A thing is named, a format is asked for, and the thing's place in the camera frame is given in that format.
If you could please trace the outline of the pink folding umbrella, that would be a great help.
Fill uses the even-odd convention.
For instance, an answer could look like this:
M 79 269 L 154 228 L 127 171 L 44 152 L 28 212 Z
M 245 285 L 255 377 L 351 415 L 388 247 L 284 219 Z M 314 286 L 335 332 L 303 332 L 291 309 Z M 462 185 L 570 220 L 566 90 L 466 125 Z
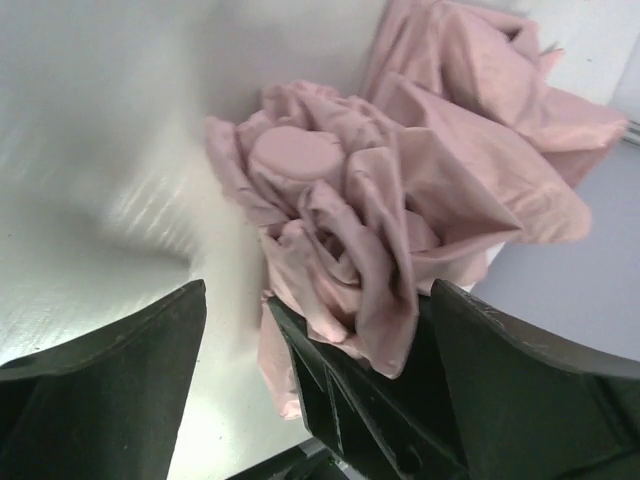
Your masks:
M 213 169 L 266 258 L 259 364 L 274 402 L 368 479 L 474 479 L 433 284 L 468 292 L 492 247 L 590 231 L 576 186 L 627 122 L 548 85 L 557 57 L 528 19 L 393 1 L 359 95 L 279 84 L 246 121 L 206 121 Z

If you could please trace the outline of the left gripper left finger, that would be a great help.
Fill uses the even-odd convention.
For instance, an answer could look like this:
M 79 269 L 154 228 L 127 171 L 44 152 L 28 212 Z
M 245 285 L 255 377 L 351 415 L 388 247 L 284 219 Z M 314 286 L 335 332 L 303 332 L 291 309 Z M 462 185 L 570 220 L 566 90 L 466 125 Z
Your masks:
M 167 477 L 206 321 L 191 281 L 1 367 L 4 479 Z

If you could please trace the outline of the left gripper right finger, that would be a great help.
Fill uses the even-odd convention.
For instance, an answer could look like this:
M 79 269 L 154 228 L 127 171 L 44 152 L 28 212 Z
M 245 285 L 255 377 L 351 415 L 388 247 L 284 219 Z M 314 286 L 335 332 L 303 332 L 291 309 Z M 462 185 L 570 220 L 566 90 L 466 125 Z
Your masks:
M 443 280 L 432 322 L 474 479 L 636 479 L 639 364 Z

